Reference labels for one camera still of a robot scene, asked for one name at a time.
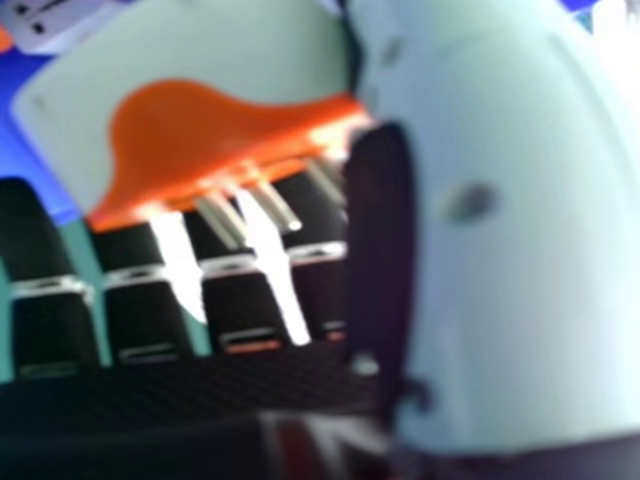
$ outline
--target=metal prong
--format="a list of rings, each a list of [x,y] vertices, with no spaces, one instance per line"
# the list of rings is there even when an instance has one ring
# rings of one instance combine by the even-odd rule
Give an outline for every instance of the metal prong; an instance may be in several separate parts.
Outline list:
[[[325,160],[307,161],[307,174],[313,183],[336,205],[344,207],[347,200],[344,195],[342,175]]]
[[[260,183],[251,188],[249,193],[262,207],[281,234],[297,232],[302,228],[302,222],[298,216],[270,183]]]
[[[240,250],[249,245],[244,220],[229,201],[219,193],[211,193],[196,201],[200,215],[229,250]]]

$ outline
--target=orange plastic part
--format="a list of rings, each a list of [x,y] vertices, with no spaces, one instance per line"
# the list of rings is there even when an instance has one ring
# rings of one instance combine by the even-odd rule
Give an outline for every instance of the orange plastic part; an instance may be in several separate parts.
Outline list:
[[[13,41],[5,29],[0,27],[0,53],[8,52],[13,47]]]
[[[191,209],[214,189],[293,175],[301,159],[345,143],[350,125],[364,118],[348,95],[261,106],[188,80],[148,85],[112,119],[115,175],[89,222],[96,231],[125,227],[158,211]]]

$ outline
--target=power plug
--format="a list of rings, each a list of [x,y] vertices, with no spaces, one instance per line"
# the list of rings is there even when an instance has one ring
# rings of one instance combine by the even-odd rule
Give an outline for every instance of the power plug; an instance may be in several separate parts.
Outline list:
[[[58,55],[124,8],[115,0],[6,0],[0,24],[23,53]]]

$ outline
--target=teal surface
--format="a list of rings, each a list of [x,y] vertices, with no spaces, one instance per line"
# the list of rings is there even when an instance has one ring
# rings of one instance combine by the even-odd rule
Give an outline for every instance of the teal surface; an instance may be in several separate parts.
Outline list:
[[[71,223],[60,230],[67,251],[78,272],[78,275],[91,284],[96,295],[93,302],[93,321],[95,326],[100,359],[105,368],[112,366],[107,339],[107,321],[104,315],[104,303],[100,294],[102,272],[81,222]],[[11,361],[11,322],[9,321],[9,282],[4,265],[0,262],[0,383],[13,380],[13,364]],[[183,309],[193,349],[199,356],[211,354],[211,346],[207,336],[206,326],[196,321]]]

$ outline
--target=white plastic casing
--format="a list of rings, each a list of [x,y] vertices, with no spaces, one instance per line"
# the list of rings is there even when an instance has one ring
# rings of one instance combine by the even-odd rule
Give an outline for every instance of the white plastic casing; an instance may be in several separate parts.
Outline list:
[[[0,3],[0,24],[23,53],[57,55],[124,8],[116,0],[5,0]]]
[[[113,177],[109,126],[129,95],[190,79],[240,101],[290,105],[347,88],[339,22],[312,1],[143,0],[18,92],[14,118],[84,212]]]
[[[510,454],[640,432],[640,136],[554,0],[351,0],[359,96],[418,202],[405,445]],[[495,208],[457,222],[483,185]]]

